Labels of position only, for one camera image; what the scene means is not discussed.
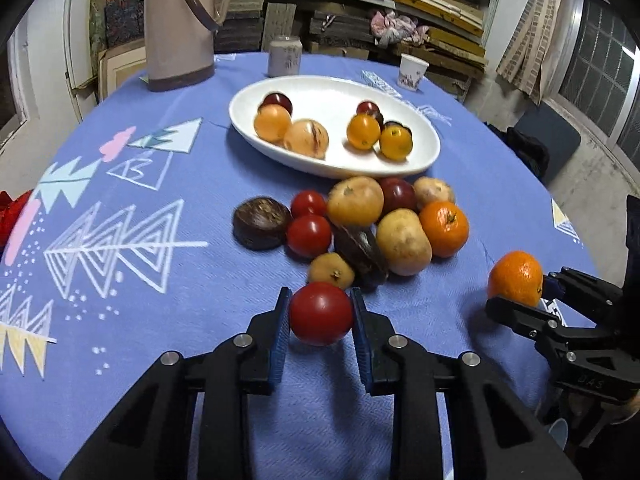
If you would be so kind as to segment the large orange mandarin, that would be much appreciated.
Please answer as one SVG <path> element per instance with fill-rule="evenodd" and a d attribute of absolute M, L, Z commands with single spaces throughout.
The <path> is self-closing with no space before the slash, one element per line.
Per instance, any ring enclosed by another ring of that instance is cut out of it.
<path fill-rule="evenodd" d="M 544 272 L 538 260 L 528 252 L 509 252 L 491 269 L 489 298 L 503 297 L 523 306 L 536 308 L 541 300 Z"/>

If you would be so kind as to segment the white oval plate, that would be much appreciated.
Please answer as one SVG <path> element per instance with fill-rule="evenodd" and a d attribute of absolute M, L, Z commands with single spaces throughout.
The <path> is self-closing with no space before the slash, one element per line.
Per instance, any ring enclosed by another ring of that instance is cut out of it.
<path fill-rule="evenodd" d="M 299 155 L 262 140 L 254 129 L 258 105 L 272 92 L 290 98 L 292 118 L 314 119 L 329 135 L 326 156 L 315 159 Z M 384 157 L 378 148 L 358 152 L 347 145 L 347 125 L 362 101 L 372 101 L 385 119 L 400 122 L 412 131 L 413 149 L 402 162 Z M 413 176 L 430 168 L 440 154 L 440 139 L 430 121 L 412 106 L 365 84 L 347 79 L 298 75 L 254 82 L 236 92 L 228 108 L 231 123 L 252 148 L 275 162 L 319 177 Z"/>

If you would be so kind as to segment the dark red plum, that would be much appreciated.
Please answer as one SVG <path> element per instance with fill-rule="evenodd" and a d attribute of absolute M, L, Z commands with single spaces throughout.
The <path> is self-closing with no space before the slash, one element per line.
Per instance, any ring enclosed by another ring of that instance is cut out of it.
<path fill-rule="evenodd" d="M 283 107 L 288 112 L 288 114 L 292 114 L 292 102 L 282 92 L 271 92 L 264 97 L 264 99 L 262 100 L 262 106 L 271 104 L 279 105 L 280 107 Z"/>
<path fill-rule="evenodd" d="M 404 208 L 416 209 L 416 192 L 411 183 L 401 178 L 389 177 L 378 181 L 384 195 L 382 214 Z"/>

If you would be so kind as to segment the yellow citrus on plate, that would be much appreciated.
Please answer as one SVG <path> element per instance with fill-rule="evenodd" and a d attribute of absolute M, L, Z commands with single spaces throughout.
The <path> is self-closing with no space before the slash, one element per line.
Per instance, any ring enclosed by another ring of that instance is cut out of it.
<path fill-rule="evenodd" d="M 357 114 L 346 130 L 349 145 L 358 151 L 371 151 L 381 135 L 378 121 L 368 114 Z"/>

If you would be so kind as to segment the grey printed can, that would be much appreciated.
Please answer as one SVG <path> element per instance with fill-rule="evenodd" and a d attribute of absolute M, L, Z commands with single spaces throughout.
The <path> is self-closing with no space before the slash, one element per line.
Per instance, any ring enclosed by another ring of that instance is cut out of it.
<path fill-rule="evenodd" d="M 268 76 L 282 77 L 299 74 L 303 45 L 296 36 L 277 36 L 269 45 Z"/>

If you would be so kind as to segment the blue patterned tablecloth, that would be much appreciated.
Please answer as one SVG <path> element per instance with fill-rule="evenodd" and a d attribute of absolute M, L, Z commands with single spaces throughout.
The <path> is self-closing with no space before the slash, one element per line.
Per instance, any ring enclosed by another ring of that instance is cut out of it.
<path fill-rule="evenodd" d="M 167 350 L 195 356 L 270 309 L 306 266 L 284 250 L 251 252 L 232 234 L 234 208 L 254 196 L 288 203 L 330 182 L 286 168 L 237 133 L 236 92 L 261 80 L 260 53 L 225 56 L 198 86 L 149 92 L 130 78 L 70 135 L 36 186 L 23 241 L 1 266 L 1 322 L 26 356 L 3 352 L 1 416 L 32 466 L 58 478 L 96 426 Z M 486 318 L 488 273 L 508 252 L 546 271 L 592 272 L 585 244 L 556 220 L 547 189 L 473 114 L 429 81 L 396 84 L 397 68 L 309 55 L 309 75 L 367 84 L 415 108 L 438 133 L 432 166 L 469 218 L 454 258 L 367 294 L 428 350 L 491 359 L 529 406 L 548 366 L 532 343 Z"/>

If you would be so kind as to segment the large tan pear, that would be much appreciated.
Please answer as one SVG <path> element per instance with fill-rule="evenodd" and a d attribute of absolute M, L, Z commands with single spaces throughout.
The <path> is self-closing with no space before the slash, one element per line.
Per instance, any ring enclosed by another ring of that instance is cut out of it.
<path fill-rule="evenodd" d="M 422 272 L 432 260 L 432 245 L 419 216 L 407 208 L 386 214 L 376 228 L 376 242 L 388 268 L 400 276 Z"/>

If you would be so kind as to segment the small tan fruit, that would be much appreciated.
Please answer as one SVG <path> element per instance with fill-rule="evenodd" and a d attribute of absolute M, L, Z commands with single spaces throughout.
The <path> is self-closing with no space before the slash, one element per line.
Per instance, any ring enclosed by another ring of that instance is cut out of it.
<path fill-rule="evenodd" d="M 308 283 L 328 283 L 345 290 L 352 286 L 354 281 L 354 271 L 335 252 L 327 252 L 314 258 L 308 268 Z"/>

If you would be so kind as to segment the dark blue cushion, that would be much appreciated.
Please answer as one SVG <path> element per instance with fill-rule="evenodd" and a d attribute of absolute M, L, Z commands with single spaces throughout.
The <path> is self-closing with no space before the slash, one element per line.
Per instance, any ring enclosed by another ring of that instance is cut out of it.
<path fill-rule="evenodd" d="M 549 186 L 579 148 L 582 137 L 560 114 L 546 104 L 529 104 L 515 128 L 539 141 L 548 151 L 549 161 L 541 182 Z"/>

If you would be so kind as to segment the small orange-tan fruit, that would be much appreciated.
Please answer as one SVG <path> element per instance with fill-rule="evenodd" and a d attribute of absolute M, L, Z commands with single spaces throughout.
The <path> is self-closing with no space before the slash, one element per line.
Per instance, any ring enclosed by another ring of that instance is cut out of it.
<path fill-rule="evenodd" d="M 290 113 L 278 104 L 267 104 L 259 107 L 254 118 L 256 134 L 262 140 L 270 143 L 281 142 L 290 125 Z"/>

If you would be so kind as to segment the pink crumpled cloth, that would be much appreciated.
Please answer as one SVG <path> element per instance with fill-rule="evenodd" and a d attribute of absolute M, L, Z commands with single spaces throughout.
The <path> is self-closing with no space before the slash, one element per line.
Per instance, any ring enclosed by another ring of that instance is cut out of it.
<path fill-rule="evenodd" d="M 375 44 L 383 49 L 394 44 L 421 47 L 427 43 L 430 30 L 427 25 L 420 25 L 414 18 L 395 11 L 385 14 L 376 11 L 371 18 L 370 29 Z"/>

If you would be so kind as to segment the dark mangosteen at back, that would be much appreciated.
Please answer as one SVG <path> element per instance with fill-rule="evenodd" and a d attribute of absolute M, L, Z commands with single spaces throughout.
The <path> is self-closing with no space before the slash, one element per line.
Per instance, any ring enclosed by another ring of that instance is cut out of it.
<path fill-rule="evenodd" d="M 250 250 L 270 250 L 283 245 L 292 221 L 287 206 L 268 196 L 257 196 L 233 211 L 232 234 Z"/>

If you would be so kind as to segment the yellow orange citrus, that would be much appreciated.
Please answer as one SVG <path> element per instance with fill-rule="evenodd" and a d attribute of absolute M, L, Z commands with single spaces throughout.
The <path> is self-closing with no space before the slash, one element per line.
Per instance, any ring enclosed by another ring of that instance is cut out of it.
<path fill-rule="evenodd" d="M 381 154 L 393 162 L 402 162 L 413 149 L 412 135 L 403 128 L 388 128 L 380 136 Z"/>

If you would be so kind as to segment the dark red plum front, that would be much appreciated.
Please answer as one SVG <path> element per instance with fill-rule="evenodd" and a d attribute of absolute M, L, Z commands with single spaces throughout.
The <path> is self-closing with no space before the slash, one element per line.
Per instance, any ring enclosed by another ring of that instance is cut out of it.
<path fill-rule="evenodd" d="M 264 99 L 262 100 L 262 106 L 271 104 L 279 105 L 280 107 L 283 107 L 288 112 L 288 114 L 292 114 L 292 102 L 282 92 L 271 92 L 264 97 Z"/>

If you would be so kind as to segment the beige thermos jug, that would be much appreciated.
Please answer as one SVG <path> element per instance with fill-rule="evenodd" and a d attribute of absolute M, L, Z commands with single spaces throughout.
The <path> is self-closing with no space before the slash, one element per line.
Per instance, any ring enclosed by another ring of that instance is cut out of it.
<path fill-rule="evenodd" d="M 144 0 L 148 86 L 164 92 L 214 76 L 214 36 L 231 0 Z"/>

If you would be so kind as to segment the small red tomato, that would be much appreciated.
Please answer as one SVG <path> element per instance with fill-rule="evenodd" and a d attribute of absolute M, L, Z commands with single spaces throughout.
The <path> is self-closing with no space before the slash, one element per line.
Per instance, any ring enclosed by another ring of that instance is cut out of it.
<path fill-rule="evenodd" d="M 380 112 L 380 109 L 372 101 L 362 101 L 357 106 L 358 114 L 366 114 L 366 115 L 377 115 Z"/>

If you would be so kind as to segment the tan potato-like fruit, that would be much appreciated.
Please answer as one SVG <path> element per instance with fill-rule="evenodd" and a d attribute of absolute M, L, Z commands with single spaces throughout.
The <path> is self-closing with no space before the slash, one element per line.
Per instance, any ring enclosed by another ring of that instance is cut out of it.
<path fill-rule="evenodd" d="M 372 226 L 384 207 L 381 185 L 370 177 L 338 182 L 328 196 L 328 218 L 336 226 Z"/>

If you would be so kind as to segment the striped hanging curtain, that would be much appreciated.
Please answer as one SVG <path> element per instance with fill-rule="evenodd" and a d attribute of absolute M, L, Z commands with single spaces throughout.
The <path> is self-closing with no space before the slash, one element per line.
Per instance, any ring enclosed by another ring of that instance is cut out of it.
<path fill-rule="evenodd" d="M 549 57 L 562 0 L 527 0 L 497 74 L 539 105 L 549 79 Z"/>

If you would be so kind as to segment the red cloth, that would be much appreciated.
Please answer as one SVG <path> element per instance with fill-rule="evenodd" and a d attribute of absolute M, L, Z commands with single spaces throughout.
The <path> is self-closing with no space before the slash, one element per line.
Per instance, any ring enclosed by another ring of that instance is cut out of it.
<path fill-rule="evenodd" d="M 6 191 L 0 193 L 0 250 L 2 252 L 18 217 L 29 200 L 30 194 L 32 194 L 32 190 L 23 193 L 17 198 L 12 198 Z"/>

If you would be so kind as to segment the white floral paper cup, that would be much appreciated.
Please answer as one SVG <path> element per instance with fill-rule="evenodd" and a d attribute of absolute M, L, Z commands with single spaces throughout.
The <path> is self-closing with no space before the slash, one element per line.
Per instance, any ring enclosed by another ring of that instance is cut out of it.
<path fill-rule="evenodd" d="M 417 58 L 411 54 L 403 53 L 400 59 L 397 84 L 401 88 L 410 91 L 419 89 L 420 82 L 424 78 L 430 63 L 423 58 Z"/>

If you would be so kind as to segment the red cherry tomato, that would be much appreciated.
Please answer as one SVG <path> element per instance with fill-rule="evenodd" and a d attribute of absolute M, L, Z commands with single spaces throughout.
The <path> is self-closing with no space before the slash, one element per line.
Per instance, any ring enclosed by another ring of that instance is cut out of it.
<path fill-rule="evenodd" d="M 346 292 L 328 283 L 314 282 L 293 295 L 288 320 L 299 340 L 322 347 L 334 344 L 350 331 L 354 314 Z"/>

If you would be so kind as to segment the window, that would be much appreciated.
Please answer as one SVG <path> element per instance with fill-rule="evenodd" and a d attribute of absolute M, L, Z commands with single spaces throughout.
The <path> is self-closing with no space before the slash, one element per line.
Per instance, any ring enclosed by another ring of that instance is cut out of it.
<path fill-rule="evenodd" d="M 33 117 L 34 95 L 25 21 L 14 28 L 1 48 L 1 147 Z"/>

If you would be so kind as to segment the red tomato at back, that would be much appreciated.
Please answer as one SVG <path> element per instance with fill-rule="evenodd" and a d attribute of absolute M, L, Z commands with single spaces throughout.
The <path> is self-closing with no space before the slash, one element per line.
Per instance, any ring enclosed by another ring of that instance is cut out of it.
<path fill-rule="evenodd" d="M 313 190 L 306 190 L 294 196 L 290 209 L 294 218 L 308 216 L 308 214 L 324 217 L 328 207 L 322 194 Z"/>

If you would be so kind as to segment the tan round pear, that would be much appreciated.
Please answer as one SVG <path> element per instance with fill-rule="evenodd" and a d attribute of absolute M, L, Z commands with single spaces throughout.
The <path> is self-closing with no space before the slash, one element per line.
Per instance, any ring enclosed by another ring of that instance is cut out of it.
<path fill-rule="evenodd" d="M 414 195 L 416 196 L 416 208 L 422 210 L 427 204 L 433 202 L 456 201 L 454 190 L 445 182 L 432 177 L 420 177 L 413 183 Z"/>

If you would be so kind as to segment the wooden shelf with boards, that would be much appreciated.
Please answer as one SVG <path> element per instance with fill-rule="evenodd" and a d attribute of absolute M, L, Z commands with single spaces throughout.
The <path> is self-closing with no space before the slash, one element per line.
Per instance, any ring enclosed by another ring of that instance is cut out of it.
<path fill-rule="evenodd" d="M 497 0 L 231 0 L 220 53 L 267 50 L 280 35 L 297 36 L 305 51 L 398 63 L 403 53 L 430 63 L 427 77 L 463 99 L 486 73 L 485 44 Z M 378 47 L 370 21 L 376 11 L 395 11 L 427 25 L 421 47 Z"/>

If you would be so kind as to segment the tan onion on plate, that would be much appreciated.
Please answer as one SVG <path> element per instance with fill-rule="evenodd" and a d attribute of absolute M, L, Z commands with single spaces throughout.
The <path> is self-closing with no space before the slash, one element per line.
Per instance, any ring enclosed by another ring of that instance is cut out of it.
<path fill-rule="evenodd" d="M 324 159 L 329 143 L 326 128 L 312 119 L 292 122 L 282 140 L 286 150 L 316 159 Z"/>

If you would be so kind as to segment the dark mangosteen in pile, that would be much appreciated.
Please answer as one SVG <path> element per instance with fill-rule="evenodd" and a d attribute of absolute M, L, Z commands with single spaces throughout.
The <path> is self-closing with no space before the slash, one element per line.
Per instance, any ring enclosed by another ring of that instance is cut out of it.
<path fill-rule="evenodd" d="M 355 282 L 375 289 L 388 277 L 388 265 L 370 228 L 334 226 L 333 248 L 355 273 Z"/>

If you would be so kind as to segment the right window grille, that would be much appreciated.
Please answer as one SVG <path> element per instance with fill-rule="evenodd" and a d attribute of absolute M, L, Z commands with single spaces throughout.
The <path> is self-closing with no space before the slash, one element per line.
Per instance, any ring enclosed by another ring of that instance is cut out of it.
<path fill-rule="evenodd" d="M 608 0 L 573 0 L 559 96 L 639 169 L 639 44 Z"/>

